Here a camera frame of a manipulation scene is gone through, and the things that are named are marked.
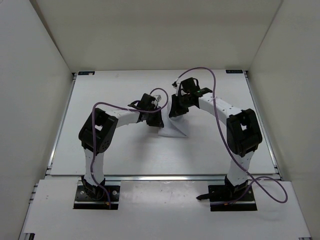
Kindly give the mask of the white skirt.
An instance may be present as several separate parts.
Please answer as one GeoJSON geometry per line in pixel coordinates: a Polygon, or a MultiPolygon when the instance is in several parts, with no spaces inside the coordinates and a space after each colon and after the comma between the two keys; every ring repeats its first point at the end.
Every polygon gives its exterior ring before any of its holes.
{"type": "Polygon", "coordinates": [[[164,127],[158,129],[158,135],[169,138],[188,138],[190,135],[189,121],[183,116],[169,117],[172,102],[161,110],[161,117],[164,127]]]}

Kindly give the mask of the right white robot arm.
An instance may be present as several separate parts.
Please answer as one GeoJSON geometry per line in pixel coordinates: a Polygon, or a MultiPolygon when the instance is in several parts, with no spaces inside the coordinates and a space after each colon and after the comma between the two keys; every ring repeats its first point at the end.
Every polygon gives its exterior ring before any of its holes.
{"type": "Polygon", "coordinates": [[[248,185],[247,171],[251,159],[263,140],[255,111],[240,109],[215,97],[211,89],[200,88],[199,81],[193,77],[176,80],[172,86],[175,93],[171,96],[168,118],[174,126],[191,107],[213,115],[220,133],[220,123],[225,125],[226,139],[222,141],[231,156],[231,163],[224,180],[224,195],[229,200],[236,200],[248,185]]]}

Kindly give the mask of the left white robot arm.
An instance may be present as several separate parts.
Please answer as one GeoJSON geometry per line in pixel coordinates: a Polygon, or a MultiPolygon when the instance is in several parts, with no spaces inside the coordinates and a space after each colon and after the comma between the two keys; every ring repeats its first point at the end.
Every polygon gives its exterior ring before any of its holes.
{"type": "Polygon", "coordinates": [[[101,198],[105,192],[104,152],[110,147],[116,129],[140,122],[150,127],[164,127],[160,100],[160,95],[145,93],[141,100],[129,104],[129,108],[109,111],[93,108],[78,134],[85,153],[85,175],[81,181],[93,199],[101,198]]]}

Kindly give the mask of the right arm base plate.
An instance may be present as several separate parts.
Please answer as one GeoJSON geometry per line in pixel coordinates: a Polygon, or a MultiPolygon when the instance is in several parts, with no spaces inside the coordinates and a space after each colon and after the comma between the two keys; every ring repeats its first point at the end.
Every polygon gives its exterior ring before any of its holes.
{"type": "Polygon", "coordinates": [[[252,187],[232,193],[224,184],[208,185],[208,193],[196,197],[198,201],[209,200],[211,212],[253,212],[258,207],[252,187]]]}

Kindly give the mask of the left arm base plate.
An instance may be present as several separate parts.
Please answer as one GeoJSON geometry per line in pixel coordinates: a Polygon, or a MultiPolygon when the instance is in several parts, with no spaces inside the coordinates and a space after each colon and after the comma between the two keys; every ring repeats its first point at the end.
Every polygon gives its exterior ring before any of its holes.
{"type": "Polygon", "coordinates": [[[121,186],[112,183],[106,185],[105,188],[110,200],[103,190],[97,196],[94,196],[79,182],[75,192],[73,208],[76,210],[118,210],[121,186]]]}

